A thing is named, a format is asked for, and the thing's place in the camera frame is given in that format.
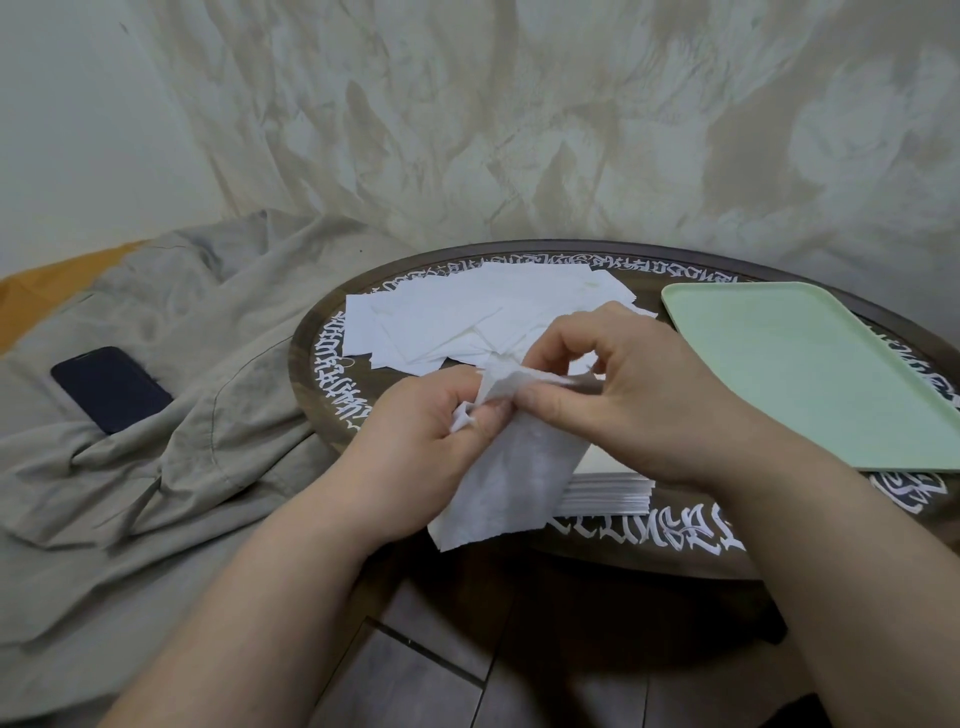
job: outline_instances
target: floor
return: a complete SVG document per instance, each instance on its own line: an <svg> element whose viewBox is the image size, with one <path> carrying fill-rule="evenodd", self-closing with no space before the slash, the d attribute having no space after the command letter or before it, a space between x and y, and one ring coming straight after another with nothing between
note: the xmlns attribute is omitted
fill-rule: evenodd
<svg viewBox="0 0 960 728"><path fill-rule="evenodd" d="M311 726L756 728L813 690L782 629L754 583L415 537L361 575Z"/></svg>

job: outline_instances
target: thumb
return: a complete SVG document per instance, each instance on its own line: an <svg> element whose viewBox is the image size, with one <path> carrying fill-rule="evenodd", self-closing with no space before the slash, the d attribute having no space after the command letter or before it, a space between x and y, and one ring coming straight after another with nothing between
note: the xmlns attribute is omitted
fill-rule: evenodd
<svg viewBox="0 0 960 728"><path fill-rule="evenodd" d="M548 425L589 439L595 429L600 396L582 395L538 381L521 388L514 396L514 403Z"/></svg>
<svg viewBox="0 0 960 728"><path fill-rule="evenodd" d="M444 438L464 471L490 446L493 438L507 426L513 414L514 406L510 400L485 402L470 412L473 419L471 424Z"/></svg>

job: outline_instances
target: orange fabric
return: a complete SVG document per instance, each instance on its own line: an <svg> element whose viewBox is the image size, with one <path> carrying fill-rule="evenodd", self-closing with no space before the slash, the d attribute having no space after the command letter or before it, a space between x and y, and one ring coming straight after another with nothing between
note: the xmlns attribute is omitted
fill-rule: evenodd
<svg viewBox="0 0 960 728"><path fill-rule="evenodd" d="M142 242L81 255L0 280L0 353Z"/></svg>

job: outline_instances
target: left hand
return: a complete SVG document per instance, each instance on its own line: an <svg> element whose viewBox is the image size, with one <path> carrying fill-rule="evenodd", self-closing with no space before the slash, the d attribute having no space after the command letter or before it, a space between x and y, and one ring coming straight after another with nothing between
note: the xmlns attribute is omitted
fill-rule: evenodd
<svg viewBox="0 0 960 728"><path fill-rule="evenodd" d="M350 537L369 550L416 533L453 499L473 462L507 426L509 401L487 402L476 425L450 434L453 410L473 401L480 374L467 365L408 376L377 400L353 442L311 489L324 490Z"/></svg>

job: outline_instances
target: wall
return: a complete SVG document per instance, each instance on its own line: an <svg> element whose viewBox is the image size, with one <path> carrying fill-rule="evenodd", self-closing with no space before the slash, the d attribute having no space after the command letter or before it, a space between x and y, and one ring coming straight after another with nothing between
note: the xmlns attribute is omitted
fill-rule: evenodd
<svg viewBox="0 0 960 728"><path fill-rule="evenodd" d="M0 3L0 277L227 212L129 15Z"/></svg>
<svg viewBox="0 0 960 728"><path fill-rule="evenodd" d="M131 0L235 208L785 268L960 343L950 0Z"/></svg>

